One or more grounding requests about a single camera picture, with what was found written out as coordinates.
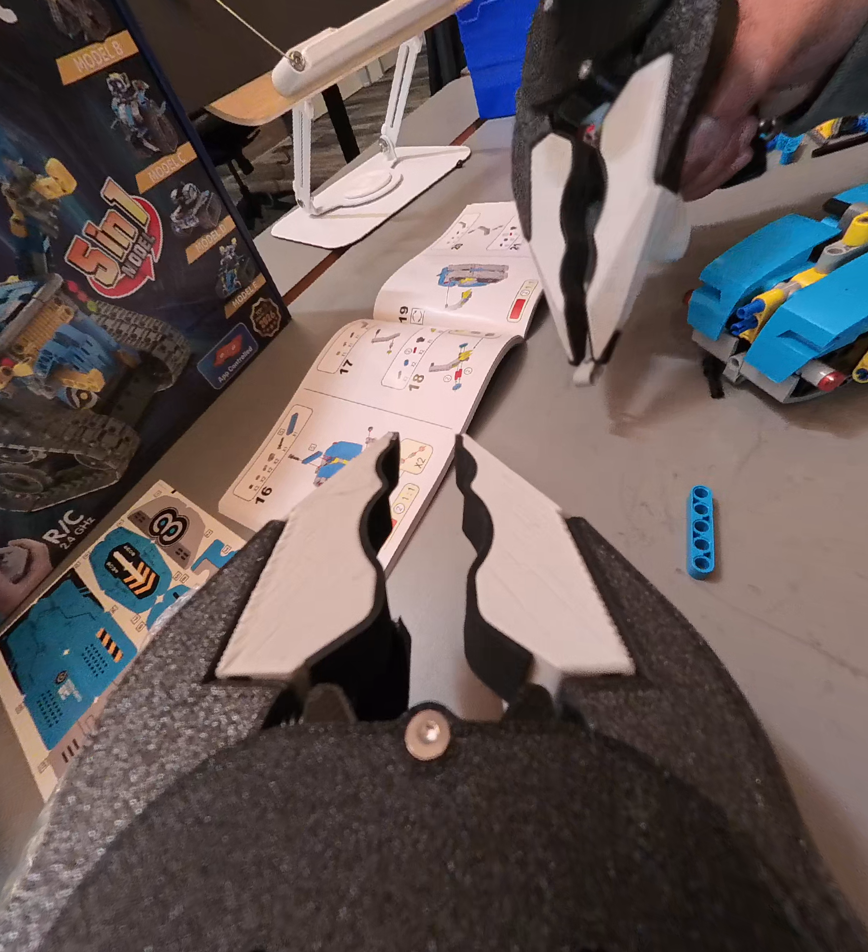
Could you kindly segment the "tilted wooden board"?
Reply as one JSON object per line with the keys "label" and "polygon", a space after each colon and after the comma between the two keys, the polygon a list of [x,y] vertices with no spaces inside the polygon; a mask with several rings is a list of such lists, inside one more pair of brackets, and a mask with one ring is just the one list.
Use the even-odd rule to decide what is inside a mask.
{"label": "tilted wooden board", "polygon": [[282,51],[236,2],[128,1],[161,76],[188,115],[259,126],[290,110],[271,80]]}

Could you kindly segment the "pile of small bricks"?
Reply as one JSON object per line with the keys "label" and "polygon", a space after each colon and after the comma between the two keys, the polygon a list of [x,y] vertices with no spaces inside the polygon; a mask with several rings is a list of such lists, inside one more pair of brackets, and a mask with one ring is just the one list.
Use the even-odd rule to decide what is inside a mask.
{"label": "pile of small bricks", "polygon": [[781,166],[807,157],[823,157],[868,143],[868,113],[828,120],[797,136],[785,132],[764,138],[765,152],[776,156]]}

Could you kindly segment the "instruction booklet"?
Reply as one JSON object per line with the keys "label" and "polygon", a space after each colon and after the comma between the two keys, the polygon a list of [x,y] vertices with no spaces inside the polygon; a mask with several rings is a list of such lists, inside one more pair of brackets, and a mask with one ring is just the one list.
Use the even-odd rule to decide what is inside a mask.
{"label": "instruction booklet", "polygon": [[338,330],[219,501],[259,530],[400,436],[386,572],[404,550],[508,352],[525,339],[542,286],[513,202],[466,206],[381,287],[373,316]]}

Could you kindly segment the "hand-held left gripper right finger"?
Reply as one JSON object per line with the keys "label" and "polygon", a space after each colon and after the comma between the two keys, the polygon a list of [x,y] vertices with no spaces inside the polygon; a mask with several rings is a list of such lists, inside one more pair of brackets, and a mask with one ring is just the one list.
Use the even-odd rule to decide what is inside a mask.
{"label": "hand-held left gripper right finger", "polygon": [[468,435],[458,435],[466,581],[464,653],[490,689],[631,676],[635,662],[560,507]]}

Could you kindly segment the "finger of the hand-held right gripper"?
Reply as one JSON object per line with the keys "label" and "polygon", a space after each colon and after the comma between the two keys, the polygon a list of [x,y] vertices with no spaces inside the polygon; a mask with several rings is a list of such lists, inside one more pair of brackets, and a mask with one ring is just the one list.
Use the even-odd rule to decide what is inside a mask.
{"label": "finger of the hand-held right gripper", "polygon": [[674,64],[673,54],[664,54],[643,65],[599,129],[605,194],[585,297],[589,352],[584,366],[608,362],[650,269],[678,260],[688,245],[682,203],[656,179]]}
{"label": "finger of the hand-held right gripper", "polygon": [[530,155],[530,250],[570,364],[586,355],[585,276],[589,243],[583,198],[575,197],[575,142],[552,132]]}

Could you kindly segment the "black office chair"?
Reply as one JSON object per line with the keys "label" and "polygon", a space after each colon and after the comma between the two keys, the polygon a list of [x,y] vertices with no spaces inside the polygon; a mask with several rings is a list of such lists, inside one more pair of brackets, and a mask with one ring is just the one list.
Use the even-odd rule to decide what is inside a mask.
{"label": "black office chair", "polygon": [[257,138],[261,128],[231,123],[208,110],[198,111],[192,122],[213,164],[217,168],[226,167],[234,178],[240,195],[237,210],[246,226],[252,229],[269,204],[266,192],[253,191],[246,182],[254,165],[246,157],[245,149]]}

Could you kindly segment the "blue plastic bin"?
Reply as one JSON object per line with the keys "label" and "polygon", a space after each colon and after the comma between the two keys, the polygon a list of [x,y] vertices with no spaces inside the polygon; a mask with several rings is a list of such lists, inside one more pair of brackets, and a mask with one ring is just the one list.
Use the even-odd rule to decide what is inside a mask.
{"label": "blue plastic bin", "polygon": [[478,115],[513,116],[522,66],[538,1],[471,1],[457,10]]}

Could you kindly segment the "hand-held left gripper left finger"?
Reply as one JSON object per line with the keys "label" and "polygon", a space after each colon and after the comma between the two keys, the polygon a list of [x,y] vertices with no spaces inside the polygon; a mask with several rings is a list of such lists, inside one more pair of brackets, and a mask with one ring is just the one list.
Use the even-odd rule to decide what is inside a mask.
{"label": "hand-held left gripper left finger", "polygon": [[400,436],[386,433],[290,512],[229,635],[215,676],[289,682],[394,625],[379,553]]}

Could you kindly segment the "blue five-hole beam brick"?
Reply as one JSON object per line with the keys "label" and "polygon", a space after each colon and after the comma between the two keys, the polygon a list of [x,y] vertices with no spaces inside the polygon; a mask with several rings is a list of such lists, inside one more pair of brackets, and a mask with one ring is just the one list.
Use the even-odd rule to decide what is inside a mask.
{"label": "blue five-hole beam brick", "polygon": [[714,497],[712,489],[696,484],[689,494],[687,505],[687,560],[690,577],[709,578],[716,567]]}

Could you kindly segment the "blue toy set box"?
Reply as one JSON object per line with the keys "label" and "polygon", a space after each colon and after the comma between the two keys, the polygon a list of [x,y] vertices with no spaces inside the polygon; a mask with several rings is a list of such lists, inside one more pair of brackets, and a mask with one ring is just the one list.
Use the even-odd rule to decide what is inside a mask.
{"label": "blue toy set box", "polygon": [[0,628],[290,316],[127,2],[0,2]]}

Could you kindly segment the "blue toy brick car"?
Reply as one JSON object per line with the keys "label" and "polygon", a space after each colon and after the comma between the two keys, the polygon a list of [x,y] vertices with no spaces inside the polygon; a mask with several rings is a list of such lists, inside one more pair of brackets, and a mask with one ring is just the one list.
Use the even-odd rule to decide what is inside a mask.
{"label": "blue toy brick car", "polygon": [[868,386],[868,183],[776,218],[710,262],[688,325],[721,377],[797,404]]}

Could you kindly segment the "blue sticker sheet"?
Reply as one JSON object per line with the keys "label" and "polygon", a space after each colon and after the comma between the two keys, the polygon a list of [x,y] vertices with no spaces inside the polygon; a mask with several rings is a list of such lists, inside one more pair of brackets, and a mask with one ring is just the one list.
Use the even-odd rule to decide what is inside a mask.
{"label": "blue sticker sheet", "polygon": [[0,699],[44,802],[153,630],[243,545],[155,482],[0,635]]}

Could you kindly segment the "person's right hand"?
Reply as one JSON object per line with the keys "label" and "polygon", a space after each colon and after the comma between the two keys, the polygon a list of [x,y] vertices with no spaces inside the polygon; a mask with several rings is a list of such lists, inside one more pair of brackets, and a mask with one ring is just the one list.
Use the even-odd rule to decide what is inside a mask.
{"label": "person's right hand", "polygon": [[827,83],[868,23],[868,1],[742,1],[733,48],[689,138],[686,202],[752,158],[759,122],[794,113]]}

